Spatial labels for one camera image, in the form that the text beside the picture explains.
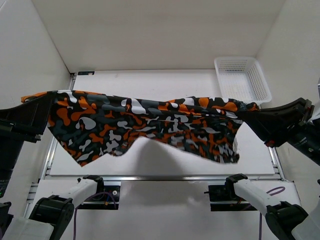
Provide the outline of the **orange camouflage shorts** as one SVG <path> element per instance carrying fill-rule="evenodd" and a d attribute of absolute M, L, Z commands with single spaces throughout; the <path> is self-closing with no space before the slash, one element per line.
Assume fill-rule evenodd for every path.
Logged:
<path fill-rule="evenodd" d="M 80 90 L 40 92 L 22 103 L 53 99 L 47 126 L 66 152 L 85 166 L 103 155 L 124 155 L 140 137 L 221 163 L 235 164 L 240 114 L 256 103 L 232 98 L 195 97 L 156 101 Z"/>

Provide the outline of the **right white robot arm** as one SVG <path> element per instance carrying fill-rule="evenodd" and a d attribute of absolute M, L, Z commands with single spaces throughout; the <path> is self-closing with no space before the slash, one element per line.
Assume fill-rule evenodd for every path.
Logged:
<path fill-rule="evenodd" d="M 267 147 L 288 143 L 317 165 L 320 163 L 320 105 L 308 99 L 279 107 L 237 114 Z M 320 207 L 310 213 L 256 187 L 244 174 L 226 178 L 224 193 L 230 200 L 243 198 L 265 218 L 279 240 L 318 240 Z"/>

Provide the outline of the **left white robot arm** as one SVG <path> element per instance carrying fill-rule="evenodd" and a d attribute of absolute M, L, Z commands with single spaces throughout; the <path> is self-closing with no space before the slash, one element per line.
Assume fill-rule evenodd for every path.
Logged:
<path fill-rule="evenodd" d="M 56 93 L 46 93 L 22 105 L 0 111 L 0 195 L 9 185 L 24 142 L 41 139 L 47 126 Z M 78 207 L 89 199 L 100 200 L 105 194 L 103 178 L 86 175 L 67 192 L 43 197 L 28 218 L 9 213 L 11 202 L 0 205 L 2 240 L 59 240 L 76 216 Z"/>

